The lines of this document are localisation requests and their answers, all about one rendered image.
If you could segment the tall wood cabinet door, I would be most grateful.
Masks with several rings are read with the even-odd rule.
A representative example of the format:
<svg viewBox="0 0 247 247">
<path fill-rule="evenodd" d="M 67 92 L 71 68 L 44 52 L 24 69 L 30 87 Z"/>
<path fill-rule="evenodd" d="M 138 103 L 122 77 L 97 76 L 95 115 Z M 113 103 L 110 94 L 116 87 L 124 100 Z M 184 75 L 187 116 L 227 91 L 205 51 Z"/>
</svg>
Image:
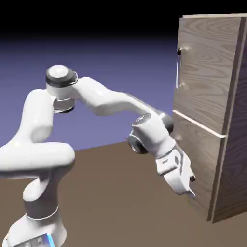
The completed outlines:
<svg viewBox="0 0 247 247">
<path fill-rule="evenodd" d="M 226 133 L 227 102 L 244 32 L 243 16 L 183 17 L 173 109 Z"/>
</svg>

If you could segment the short wood cabinet door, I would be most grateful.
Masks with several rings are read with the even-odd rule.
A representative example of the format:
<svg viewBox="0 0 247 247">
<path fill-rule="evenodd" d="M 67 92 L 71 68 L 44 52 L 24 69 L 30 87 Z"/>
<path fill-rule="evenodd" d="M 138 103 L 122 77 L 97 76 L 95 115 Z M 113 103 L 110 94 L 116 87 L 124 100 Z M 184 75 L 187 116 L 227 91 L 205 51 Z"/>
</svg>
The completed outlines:
<svg viewBox="0 0 247 247">
<path fill-rule="evenodd" d="M 196 180 L 191 188 L 196 194 L 193 205 L 211 220 L 214 204 L 214 180 L 220 148 L 224 144 L 225 135 L 193 120 L 183 113 L 173 110 L 174 133 L 180 137 L 179 146 L 191 160 L 191 168 Z"/>
</svg>

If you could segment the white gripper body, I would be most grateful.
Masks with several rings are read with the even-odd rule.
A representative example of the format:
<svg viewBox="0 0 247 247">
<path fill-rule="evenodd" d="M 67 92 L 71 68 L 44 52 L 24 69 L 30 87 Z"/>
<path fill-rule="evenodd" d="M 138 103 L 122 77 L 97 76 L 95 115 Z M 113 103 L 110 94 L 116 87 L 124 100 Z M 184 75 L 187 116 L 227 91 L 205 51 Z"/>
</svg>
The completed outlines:
<svg viewBox="0 0 247 247">
<path fill-rule="evenodd" d="M 172 150 L 168 155 L 167 162 L 163 162 L 163 176 L 171 189 L 178 195 L 184 194 L 190 188 L 190 176 L 193 175 L 191 161 L 187 154 L 182 151 Z"/>
</svg>

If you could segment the light wood cabinet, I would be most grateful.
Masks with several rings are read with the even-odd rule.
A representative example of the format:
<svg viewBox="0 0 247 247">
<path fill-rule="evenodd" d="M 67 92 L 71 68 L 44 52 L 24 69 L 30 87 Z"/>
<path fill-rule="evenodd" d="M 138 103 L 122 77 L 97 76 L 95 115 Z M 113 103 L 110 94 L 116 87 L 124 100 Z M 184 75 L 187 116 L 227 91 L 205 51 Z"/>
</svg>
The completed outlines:
<svg viewBox="0 0 247 247">
<path fill-rule="evenodd" d="M 227 102 L 226 138 L 216 168 L 211 222 L 247 212 L 247 13 L 227 15 L 246 20 Z"/>
</svg>

